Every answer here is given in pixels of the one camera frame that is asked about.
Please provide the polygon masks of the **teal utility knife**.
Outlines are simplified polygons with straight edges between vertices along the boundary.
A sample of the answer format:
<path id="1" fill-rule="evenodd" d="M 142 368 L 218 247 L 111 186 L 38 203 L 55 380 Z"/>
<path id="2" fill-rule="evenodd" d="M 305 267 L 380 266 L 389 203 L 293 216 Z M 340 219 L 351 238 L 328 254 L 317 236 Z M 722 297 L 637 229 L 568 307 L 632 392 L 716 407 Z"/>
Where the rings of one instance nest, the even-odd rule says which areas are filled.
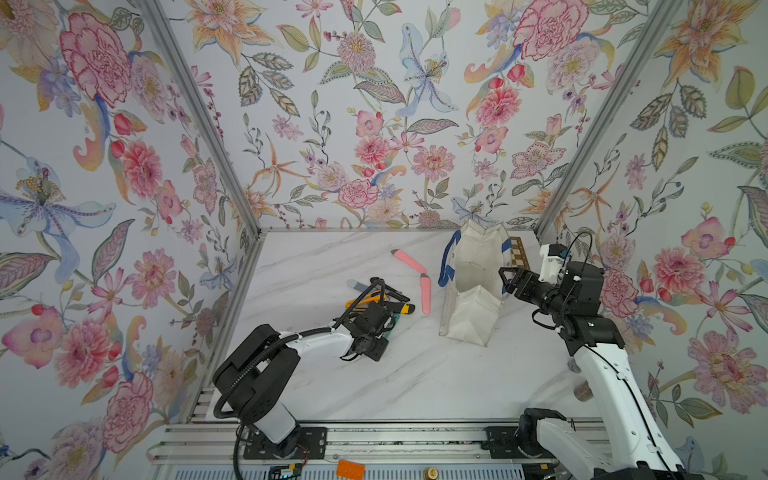
<path id="1" fill-rule="evenodd" d="M 394 315 L 390 320 L 387 321 L 387 323 L 386 323 L 386 325 L 384 326 L 384 329 L 383 329 L 383 334 L 382 334 L 383 338 L 388 338 L 389 337 L 391 331 L 397 325 L 397 323 L 399 321 L 399 318 L 400 318 L 399 315 Z"/>

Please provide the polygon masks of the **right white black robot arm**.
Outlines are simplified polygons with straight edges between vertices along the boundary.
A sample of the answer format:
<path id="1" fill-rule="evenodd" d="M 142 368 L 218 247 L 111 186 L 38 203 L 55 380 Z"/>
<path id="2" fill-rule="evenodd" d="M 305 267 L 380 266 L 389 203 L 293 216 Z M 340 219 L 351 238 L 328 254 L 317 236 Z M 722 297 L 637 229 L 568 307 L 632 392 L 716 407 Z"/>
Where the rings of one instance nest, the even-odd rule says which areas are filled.
<path id="1" fill-rule="evenodd" d="M 502 267 L 504 290 L 548 315 L 594 395 L 611 449 L 605 456 L 560 412 L 528 408 L 511 442 L 527 458 L 550 456 L 574 479 L 691 479 L 655 423 L 616 325 L 599 315 L 602 269 L 584 262 L 553 273 Z"/>

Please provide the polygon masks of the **white canvas cartoon pouch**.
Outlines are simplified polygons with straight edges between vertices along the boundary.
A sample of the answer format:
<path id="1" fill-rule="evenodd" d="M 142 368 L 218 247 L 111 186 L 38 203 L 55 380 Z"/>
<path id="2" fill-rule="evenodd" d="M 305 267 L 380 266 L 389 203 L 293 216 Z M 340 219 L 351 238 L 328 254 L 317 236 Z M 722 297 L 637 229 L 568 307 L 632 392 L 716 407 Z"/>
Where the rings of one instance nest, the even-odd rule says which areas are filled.
<path id="1" fill-rule="evenodd" d="M 438 278 L 445 290 L 439 334 L 487 346 L 504 304 L 499 269 L 512 265 L 512 244 L 503 226 L 468 220 L 456 230 L 444 249 Z"/>

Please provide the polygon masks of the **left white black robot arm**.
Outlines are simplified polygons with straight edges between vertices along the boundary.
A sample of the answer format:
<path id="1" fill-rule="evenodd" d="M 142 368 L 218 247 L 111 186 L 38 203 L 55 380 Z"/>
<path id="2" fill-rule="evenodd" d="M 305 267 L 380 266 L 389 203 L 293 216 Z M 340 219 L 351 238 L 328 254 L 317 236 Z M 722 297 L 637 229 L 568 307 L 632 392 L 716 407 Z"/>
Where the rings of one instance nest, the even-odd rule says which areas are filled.
<path id="1" fill-rule="evenodd" d="M 373 277 L 326 326 L 294 333 L 269 324 L 256 327 L 213 375 L 219 393 L 214 418 L 237 421 L 257 459 L 320 458 L 327 430 L 301 426 L 281 400 L 297 367 L 331 358 L 377 362 L 397 320 L 414 311 L 409 297 Z"/>

